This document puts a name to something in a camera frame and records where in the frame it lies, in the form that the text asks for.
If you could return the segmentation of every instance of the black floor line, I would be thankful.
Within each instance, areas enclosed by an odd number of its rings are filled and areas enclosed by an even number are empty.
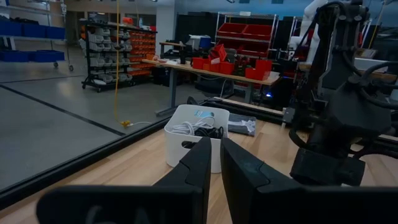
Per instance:
[[[57,110],[57,111],[60,111],[60,112],[65,113],[65,114],[67,114],[67,115],[70,115],[70,116],[72,116],[72,117],[74,117],[74,118],[77,118],[77,119],[79,119],[79,120],[81,120],[81,121],[84,121],[84,122],[86,122],[86,123],[95,125],[95,126],[97,126],[97,127],[99,127],[99,128],[102,128],[102,129],[104,129],[104,130],[107,130],[107,131],[109,131],[109,132],[112,132],[113,134],[117,134],[118,136],[124,136],[124,135],[126,135],[126,134],[124,134],[124,133],[122,133],[122,132],[120,132],[120,131],[117,131],[117,130],[113,129],[113,128],[107,127],[107,126],[105,126],[105,125],[103,125],[103,124],[99,124],[99,123],[96,122],[96,121],[93,121],[93,120],[84,118],[84,117],[82,117],[82,116],[80,116],[80,115],[77,115],[77,114],[72,113],[72,112],[70,112],[70,111],[64,110],[64,109],[62,109],[62,108],[59,108],[58,106],[55,106],[55,105],[52,105],[52,104],[50,104],[50,103],[44,102],[44,101],[42,101],[42,100],[39,100],[39,99],[37,99],[37,98],[34,98],[33,96],[26,95],[25,93],[21,93],[21,92],[19,92],[19,91],[17,91],[17,90],[14,90],[14,89],[12,89],[12,88],[6,87],[6,86],[4,86],[4,85],[0,85],[0,88],[3,88],[3,89],[8,90],[8,91],[11,91],[11,92],[16,93],[16,94],[18,94],[18,95],[20,95],[20,96],[24,96],[24,97],[26,97],[26,98],[28,98],[28,99],[30,99],[30,100],[36,101],[36,102],[38,102],[38,103],[41,103],[41,104],[43,104],[43,105],[45,105],[45,106],[48,106],[48,107],[50,107],[50,108],[52,108],[52,109],[55,109],[55,110]]]
[[[84,75],[72,75],[72,76],[69,76],[69,77],[38,78],[38,79],[32,79],[32,80],[19,80],[19,81],[0,82],[0,84],[3,84],[3,83],[15,83],[15,82],[40,81],[40,80],[51,80],[51,79],[58,79],[58,78],[73,78],[73,77],[83,77],[83,76]]]

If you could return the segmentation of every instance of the black equipment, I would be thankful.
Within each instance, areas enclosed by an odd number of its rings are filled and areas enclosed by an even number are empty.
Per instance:
[[[293,127],[289,136],[300,147],[290,175],[308,185],[360,185],[367,154],[384,154],[398,158],[398,152],[375,150],[371,144],[354,152],[351,145],[360,139],[370,142],[391,127],[390,109],[380,88],[398,88],[369,79],[381,67],[397,65],[387,62],[371,67],[363,75],[353,66],[353,55],[361,23],[369,17],[368,9],[355,4],[331,2],[318,9],[314,21],[319,25],[320,45],[308,82],[298,90]],[[316,96],[330,95],[320,115],[308,115],[319,104]],[[307,142],[296,131],[314,124]]]
[[[234,224],[379,223],[395,220],[398,189],[309,187],[286,177],[230,139],[221,143],[221,170]]]
[[[211,142],[202,138],[153,186],[66,186],[37,204],[41,224],[206,223]]]

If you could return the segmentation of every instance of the shelving rack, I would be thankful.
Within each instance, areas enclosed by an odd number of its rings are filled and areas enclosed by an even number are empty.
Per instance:
[[[64,0],[58,0],[58,1],[42,0],[40,2],[41,3],[45,3],[45,10],[33,9],[33,8],[32,9],[31,8],[24,8],[24,7],[19,7],[19,6],[0,6],[0,11],[3,12],[3,13],[7,11],[8,14],[10,14],[9,11],[22,11],[22,12],[29,12],[29,13],[34,13],[34,14],[45,15],[45,16],[47,16],[47,22],[48,22],[49,26],[51,26],[51,24],[50,24],[50,16],[60,16],[60,17],[63,17],[63,23],[66,25],[67,10],[66,10],[66,5],[64,3]],[[54,13],[49,12],[49,3],[50,2],[59,2],[61,4],[62,14],[54,14]],[[50,41],[51,50],[53,50],[53,45],[52,45],[52,41],[53,40],[66,41],[66,39],[49,39],[49,38],[20,37],[20,36],[8,36],[8,35],[0,35],[0,37],[5,37],[5,38],[8,38],[8,39],[19,39],[19,40]],[[68,68],[69,68],[69,71],[72,72],[73,71],[73,65],[71,65],[70,59],[69,59],[69,47],[68,47],[68,44],[66,44],[66,48],[67,48]],[[58,68],[58,63],[57,62],[54,62],[53,65],[54,65],[55,68]]]
[[[116,61],[112,62],[112,65],[93,65],[91,59],[93,58],[105,58],[105,57],[114,57],[116,56],[116,50],[111,48],[110,50],[93,50],[90,48],[90,44],[93,44],[90,41],[89,35],[91,33],[89,30],[94,27],[96,31],[100,29],[109,29],[110,38],[113,42],[107,42],[107,44],[116,44],[116,37],[113,35],[116,34],[117,26],[114,24],[103,24],[93,21],[88,21],[86,19],[80,20],[81,24],[85,27],[85,40],[80,40],[83,51],[86,55],[87,60],[87,77],[81,83],[82,88],[85,89],[86,86],[92,86],[97,88],[97,92],[101,92],[102,89],[110,88],[116,86]],[[146,65],[146,63],[142,63],[141,60],[145,59],[146,54],[155,54],[155,34],[156,32],[150,30],[143,30],[128,26],[119,26],[120,33],[127,34],[121,35],[119,33],[119,43],[127,44],[131,46],[131,49],[128,50],[120,50],[119,54],[122,57],[119,57],[119,61],[122,58],[124,61],[123,65],[119,67],[122,68],[119,70],[119,86],[128,85],[133,86],[136,84],[138,79],[141,77],[148,77],[150,75],[150,67],[151,65]],[[105,83],[101,75],[112,75],[114,77],[113,80]],[[125,75],[127,79],[122,80],[121,75]]]
[[[217,31],[219,29],[220,19],[224,17],[224,23],[227,22],[227,18],[246,18],[246,19],[272,19],[272,30],[271,30],[271,39],[270,40],[258,40],[258,39],[247,39],[247,38],[237,38],[237,37],[226,37],[217,35]],[[242,15],[239,12],[218,12],[217,15],[217,24],[216,24],[216,32],[215,32],[215,42],[217,43],[217,39],[226,39],[226,40],[237,40],[242,42],[252,42],[257,44],[268,44],[268,50],[272,49],[274,46],[274,39],[276,36],[276,32],[278,30],[279,25],[279,16],[277,14],[250,14],[250,16]],[[250,57],[250,58],[260,58],[266,59],[266,57],[256,57],[253,55],[244,55],[242,56]]]

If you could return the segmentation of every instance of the gray floor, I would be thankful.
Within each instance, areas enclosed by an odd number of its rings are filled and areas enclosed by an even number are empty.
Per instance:
[[[67,62],[60,62],[58,69],[51,63],[0,63],[0,85],[122,133],[147,125],[125,129],[118,124],[114,119],[114,91],[97,93],[90,86],[83,90],[80,82],[86,66],[81,50],[72,48],[71,58],[74,72],[68,71]],[[0,190],[119,138],[12,91],[0,88],[0,94]],[[206,98],[193,85],[177,87],[177,103],[186,102],[188,96]],[[157,118],[154,111],[166,107],[168,100],[169,88],[165,86],[148,83],[121,88],[119,119],[156,122],[162,118]]]

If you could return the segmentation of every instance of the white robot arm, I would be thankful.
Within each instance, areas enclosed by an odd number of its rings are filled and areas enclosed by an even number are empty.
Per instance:
[[[303,36],[307,29],[310,27],[312,20],[317,13],[317,9],[324,4],[326,4],[327,0],[314,0],[304,9],[303,21],[300,27],[300,36],[298,37],[291,37],[289,42],[289,49],[296,50],[297,46],[299,45],[300,41],[303,39]],[[315,30],[311,39],[310,50],[308,51],[307,61],[306,63],[311,64],[315,53],[317,51],[319,45],[319,36],[318,36],[318,25],[315,26]],[[294,52],[289,53],[289,58],[292,57]]]

